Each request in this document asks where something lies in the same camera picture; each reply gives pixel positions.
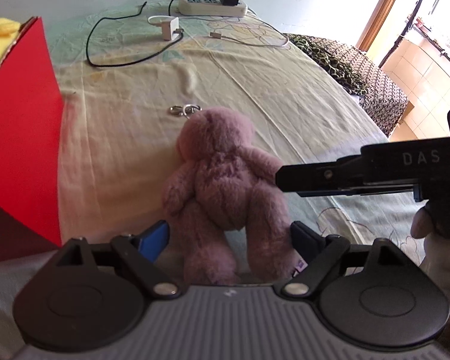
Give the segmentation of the gloved hand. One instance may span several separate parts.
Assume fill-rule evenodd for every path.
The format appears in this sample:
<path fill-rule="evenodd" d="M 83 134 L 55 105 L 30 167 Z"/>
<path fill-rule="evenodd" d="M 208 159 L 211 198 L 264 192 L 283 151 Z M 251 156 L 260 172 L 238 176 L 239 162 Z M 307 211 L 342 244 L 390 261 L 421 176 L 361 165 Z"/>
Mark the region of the gloved hand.
<path fill-rule="evenodd" d="M 413 218 L 410 235 L 424 238 L 425 258 L 420 267 L 450 301 L 450 239 L 438 234 L 437 225 L 430 210 L 423 206 Z"/>

